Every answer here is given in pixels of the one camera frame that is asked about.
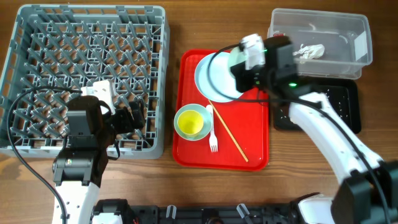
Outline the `green bowl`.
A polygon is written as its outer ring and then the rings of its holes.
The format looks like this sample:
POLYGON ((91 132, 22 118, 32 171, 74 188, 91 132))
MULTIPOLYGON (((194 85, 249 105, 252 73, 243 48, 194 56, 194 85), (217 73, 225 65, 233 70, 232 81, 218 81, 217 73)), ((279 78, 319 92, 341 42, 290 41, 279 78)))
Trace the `green bowl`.
POLYGON ((246 66, 246 55, 244 53, 244 45, 238 44, 229 54, 228 67, 233 70, 249 70, 246 66))

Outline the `white tissue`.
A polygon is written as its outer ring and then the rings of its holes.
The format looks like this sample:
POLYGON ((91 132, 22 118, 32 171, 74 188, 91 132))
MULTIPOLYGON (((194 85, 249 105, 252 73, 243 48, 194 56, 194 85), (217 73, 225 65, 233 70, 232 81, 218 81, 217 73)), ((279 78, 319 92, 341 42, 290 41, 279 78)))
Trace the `white tissue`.
POLYGON ((300 46, 298 51, 293 52, 293 56, 299 55, 301 59, 317 59, 323 56, 325 46, 323 44, 300 46))

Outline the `yellow plastic cup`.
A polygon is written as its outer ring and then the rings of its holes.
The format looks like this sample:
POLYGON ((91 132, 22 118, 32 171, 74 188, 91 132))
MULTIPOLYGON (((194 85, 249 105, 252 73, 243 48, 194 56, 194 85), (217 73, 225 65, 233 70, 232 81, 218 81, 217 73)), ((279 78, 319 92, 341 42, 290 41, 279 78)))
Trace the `yellow plastic cup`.
POLYGON ((187 137, 197 136, 204 127, 203 116, 198 111, 185 110, 177 119, 177 127, 187 137))

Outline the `rice food scraps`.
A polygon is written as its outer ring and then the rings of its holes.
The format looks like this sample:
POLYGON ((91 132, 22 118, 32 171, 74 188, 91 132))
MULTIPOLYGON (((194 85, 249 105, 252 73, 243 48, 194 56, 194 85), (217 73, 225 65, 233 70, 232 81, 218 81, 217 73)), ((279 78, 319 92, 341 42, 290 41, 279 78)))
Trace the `rice food scraps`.
MULTIPOLYGON (((330 104, 337 115, 348 125, 356 126, 361 123, 359 110, 358 89, 356 86, 322 86, 330 104)), ((274 110, 274 124, 293 125, 289 118, 289 104, 274 110)))

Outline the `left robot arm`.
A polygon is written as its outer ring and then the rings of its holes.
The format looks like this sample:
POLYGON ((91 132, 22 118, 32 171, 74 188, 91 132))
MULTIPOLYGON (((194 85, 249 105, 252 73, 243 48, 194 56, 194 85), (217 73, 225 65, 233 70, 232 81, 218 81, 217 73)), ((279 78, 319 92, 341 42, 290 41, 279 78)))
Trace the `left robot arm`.
POLYGON ((111 112, 95 96, 80 96, 68 103, 70 134, 53 162, 53 181, 60 199, 55 201, 53 223, 138 223, 125 199, 98 200, 103 172, 112 158, 110 145, 118 134, 144 127, 144 103, 111 112))

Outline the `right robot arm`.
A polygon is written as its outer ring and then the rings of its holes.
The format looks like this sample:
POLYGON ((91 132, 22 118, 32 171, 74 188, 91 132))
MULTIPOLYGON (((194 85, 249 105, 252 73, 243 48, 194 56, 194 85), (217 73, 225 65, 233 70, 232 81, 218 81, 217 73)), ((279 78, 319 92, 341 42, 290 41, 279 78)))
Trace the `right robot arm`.
POLYGON ((339 183, 333 197, 300 199, 302 223, 396 223, 397 162, 384 161, 338 116, 326 94, 300 78, 293 45, 286 36, 244 37, 232 50, 229 67, 240 92, 258 88, 268 102, 287 105, 290 120, 314 142, 339 183))

